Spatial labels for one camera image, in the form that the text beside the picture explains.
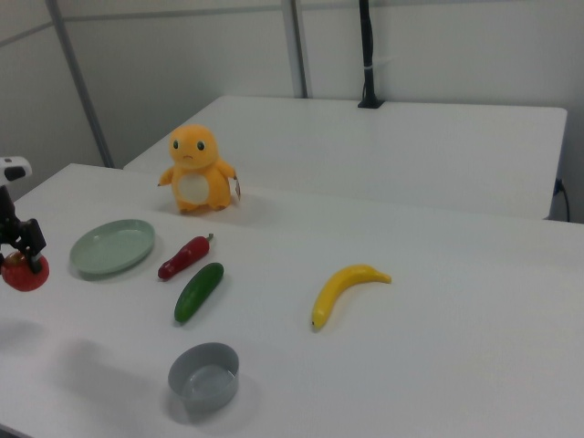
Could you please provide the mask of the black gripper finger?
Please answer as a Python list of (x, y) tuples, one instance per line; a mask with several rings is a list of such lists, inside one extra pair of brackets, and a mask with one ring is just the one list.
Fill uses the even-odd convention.
[(2, 220), (0, 225), (1, 245), (9, 245), (16, 251), (20, 250), (19, 222)]
[(42, 250), (47, 246), (45, 237), (41, 231), (37, 219), (29, 219), (19, 225), (21, 253), (25, 256), (28, 266), (33, 274), (39, 274), (42, 270), (40, 258)]

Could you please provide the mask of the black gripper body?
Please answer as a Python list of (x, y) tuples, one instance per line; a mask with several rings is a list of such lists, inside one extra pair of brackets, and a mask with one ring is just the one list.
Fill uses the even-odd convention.
[(16, 220), (16, 209), (5, 185), (0, 188), (0, 217), (2, 224), (11, 224)]

